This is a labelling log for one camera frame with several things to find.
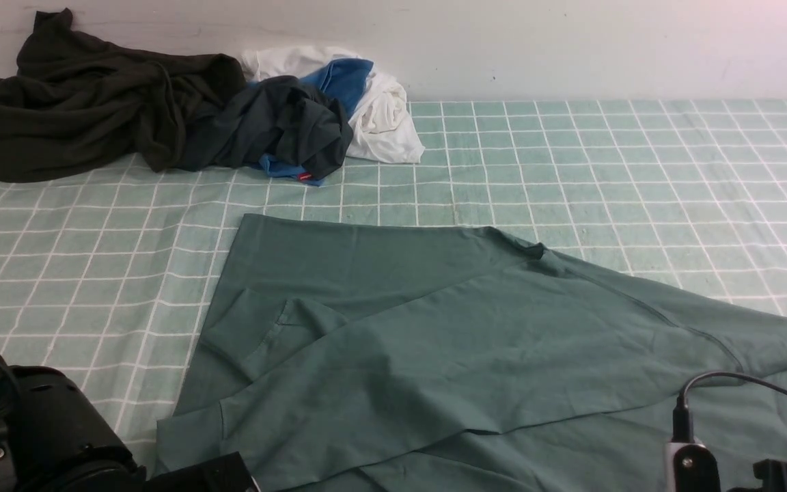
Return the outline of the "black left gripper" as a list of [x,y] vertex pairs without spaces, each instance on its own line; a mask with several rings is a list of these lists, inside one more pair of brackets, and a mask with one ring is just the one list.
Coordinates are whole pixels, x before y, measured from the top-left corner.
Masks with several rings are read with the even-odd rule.
[[160,474],[143,491],[259,491],[258,483],[237,452],[195,466]]

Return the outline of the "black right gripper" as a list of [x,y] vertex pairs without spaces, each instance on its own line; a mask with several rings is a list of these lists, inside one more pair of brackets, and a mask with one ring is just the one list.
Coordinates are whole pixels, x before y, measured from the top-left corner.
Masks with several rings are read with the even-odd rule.
[[786,461],[762,460],[754,463],[752,469],[761,484],[756,488],[731,488],[730,492],[787,492]]

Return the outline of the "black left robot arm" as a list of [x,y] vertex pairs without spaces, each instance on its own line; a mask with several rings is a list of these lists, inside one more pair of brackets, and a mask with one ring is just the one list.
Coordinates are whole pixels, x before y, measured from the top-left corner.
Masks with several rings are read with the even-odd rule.
[[150,478],[64,373],[0,355],[0,491],[257,491],[238,454]]

